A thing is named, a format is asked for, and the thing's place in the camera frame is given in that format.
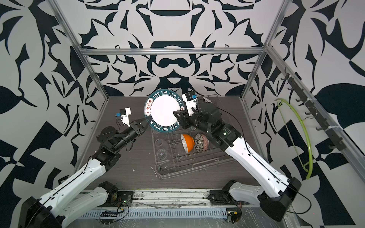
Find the white orange small bowl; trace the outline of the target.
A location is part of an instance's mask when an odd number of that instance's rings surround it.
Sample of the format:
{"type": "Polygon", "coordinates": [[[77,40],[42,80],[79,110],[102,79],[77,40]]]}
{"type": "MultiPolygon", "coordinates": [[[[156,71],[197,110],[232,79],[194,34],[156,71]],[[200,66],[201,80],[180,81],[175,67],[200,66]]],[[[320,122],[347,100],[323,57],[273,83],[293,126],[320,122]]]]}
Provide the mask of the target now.
{"type": "Polygon", "coordinates": [[[188,134],[181,134],[181,142],[184,148],[184,151],[188,154],[190,153],[195,146],[194,139],[188,134]]]}

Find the green rim lettered plate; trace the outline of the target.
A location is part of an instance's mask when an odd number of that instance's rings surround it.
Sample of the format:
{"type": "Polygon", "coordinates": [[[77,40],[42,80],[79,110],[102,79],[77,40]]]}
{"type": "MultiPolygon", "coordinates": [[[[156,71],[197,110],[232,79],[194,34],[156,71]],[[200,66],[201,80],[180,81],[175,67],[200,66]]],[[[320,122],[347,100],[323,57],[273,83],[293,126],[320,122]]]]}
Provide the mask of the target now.
{"type": "Polygon", "coordinates": [[[180,127],[174,111],[183,110],[185,110],[183,100],[176,92],[160,89],[153,92],[146,100],[144,115],[149,117],[149,125],[153,130],[169,133],[180,127]]]}

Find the black white patterned bowl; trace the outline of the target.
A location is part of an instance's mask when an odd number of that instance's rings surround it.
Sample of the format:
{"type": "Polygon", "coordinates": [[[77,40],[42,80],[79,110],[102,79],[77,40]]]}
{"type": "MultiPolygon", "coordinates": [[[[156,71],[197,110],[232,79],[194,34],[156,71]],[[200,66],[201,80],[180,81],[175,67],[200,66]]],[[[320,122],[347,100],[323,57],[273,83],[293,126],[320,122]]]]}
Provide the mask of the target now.
{"type": "Polygon", "coordinates": [[[197,152],[202,153],[208,150],[209,140],[203,134],[197,134],[194,138],[195,149],[197,152]]]}

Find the frosted textured plastic cup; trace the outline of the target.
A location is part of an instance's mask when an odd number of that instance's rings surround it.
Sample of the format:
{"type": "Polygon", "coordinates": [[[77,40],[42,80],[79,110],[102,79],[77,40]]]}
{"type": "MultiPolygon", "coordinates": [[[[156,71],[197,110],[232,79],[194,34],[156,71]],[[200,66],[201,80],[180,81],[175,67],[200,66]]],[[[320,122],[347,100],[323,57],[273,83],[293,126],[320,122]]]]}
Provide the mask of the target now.
{"type": "Polygon", "coordinates": [[[161,138],[158,138],[156,141],[155,141],[155,147],[156,148],[164,148],[164,149],[167,149],[168,148],[168,143],[161,139],[161,138]]]}

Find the grey wire dish rack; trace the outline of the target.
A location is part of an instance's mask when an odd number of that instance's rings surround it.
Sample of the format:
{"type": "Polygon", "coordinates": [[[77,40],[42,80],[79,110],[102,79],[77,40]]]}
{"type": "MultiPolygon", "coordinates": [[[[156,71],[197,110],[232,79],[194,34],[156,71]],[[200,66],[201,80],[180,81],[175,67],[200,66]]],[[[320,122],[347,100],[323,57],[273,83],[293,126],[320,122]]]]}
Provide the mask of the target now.
{"type": "Polygon", "coordinates": [[[152,129],[152,140],[155,152],[154,170],[161,180],[235,161],[210,143],[205,133],[194,127],[180,127],[173,132],[152,129]]]}

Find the clear faceted plastic cup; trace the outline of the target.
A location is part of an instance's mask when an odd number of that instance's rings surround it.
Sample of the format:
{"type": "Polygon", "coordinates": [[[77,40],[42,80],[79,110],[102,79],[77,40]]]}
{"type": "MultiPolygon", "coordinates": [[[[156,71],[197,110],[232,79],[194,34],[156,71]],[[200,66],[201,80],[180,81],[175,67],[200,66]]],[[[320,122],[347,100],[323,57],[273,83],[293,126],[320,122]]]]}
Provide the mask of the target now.
{"type": "Polygon", "coordinates": [[[156,152],[156,163],[162,166],[168,166],[172,162],[172,156],[166,149],[159,149],[156,152]]]}

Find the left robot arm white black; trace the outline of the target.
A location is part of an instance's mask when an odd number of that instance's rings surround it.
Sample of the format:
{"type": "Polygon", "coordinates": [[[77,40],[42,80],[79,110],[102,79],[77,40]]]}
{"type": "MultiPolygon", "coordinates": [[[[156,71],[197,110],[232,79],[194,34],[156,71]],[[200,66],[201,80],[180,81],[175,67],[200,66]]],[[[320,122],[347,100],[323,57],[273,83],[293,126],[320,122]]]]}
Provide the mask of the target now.
{"type": "Polygon", "coordinates": [[[90,183],[106,174],[120,159],[119,151],[133,144],[148,128],[151,117],[134,120],[120,132],[112,126],[102,130],[100,148],[87,163],[61,185],[42,195],[28,198],[21,206],[20,228],[65,228],[89,210],[111,201],[117,188],[104,182],[91,193],[76,198],[90,183]]]}

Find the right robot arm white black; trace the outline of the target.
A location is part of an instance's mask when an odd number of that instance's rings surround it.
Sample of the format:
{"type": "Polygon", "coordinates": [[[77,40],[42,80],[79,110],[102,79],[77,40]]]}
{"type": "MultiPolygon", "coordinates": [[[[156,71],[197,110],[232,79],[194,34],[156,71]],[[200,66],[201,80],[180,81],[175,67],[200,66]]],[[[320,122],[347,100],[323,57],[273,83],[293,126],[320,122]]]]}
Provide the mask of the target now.
{"type": "Polygon", "coordinates": [[[225,187],[231,199],[258,204],[270,218],[282,221],[302,186],[297,178],[288,178],[266,162],[242,133],[222,120],[221,110],[212,103],[201,103],[191,112],[179,110],[173,114],[183,129],[193,126],[207,133],[209,142],[234,158],[259,183],[255,187],[233,181],[225,187]]]}

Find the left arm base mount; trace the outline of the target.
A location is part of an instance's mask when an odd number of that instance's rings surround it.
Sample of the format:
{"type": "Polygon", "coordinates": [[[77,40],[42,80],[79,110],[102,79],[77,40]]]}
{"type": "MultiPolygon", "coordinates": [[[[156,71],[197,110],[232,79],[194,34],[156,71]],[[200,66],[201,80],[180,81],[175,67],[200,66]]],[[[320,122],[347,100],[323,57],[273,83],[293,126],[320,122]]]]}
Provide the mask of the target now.
{"type": "Polygon", "coordinates": [[[127,203],[130,206],[133,202],[133,191],[117,191],[108,196],[104,204],[98,207],[117,207],[127,203]]]}

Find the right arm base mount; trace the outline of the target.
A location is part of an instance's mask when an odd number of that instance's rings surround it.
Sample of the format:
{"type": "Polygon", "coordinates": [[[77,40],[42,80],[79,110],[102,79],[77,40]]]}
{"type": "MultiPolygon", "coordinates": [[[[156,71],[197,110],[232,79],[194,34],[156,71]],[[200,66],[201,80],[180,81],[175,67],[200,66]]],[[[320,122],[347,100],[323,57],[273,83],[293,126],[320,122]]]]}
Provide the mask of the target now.
{"type": "Polygon", "coordinates": [[[210,190],[207,199],[212,205],[250,205],[248,202],[235,200],[228,191],[223,190],[210,190]]]}

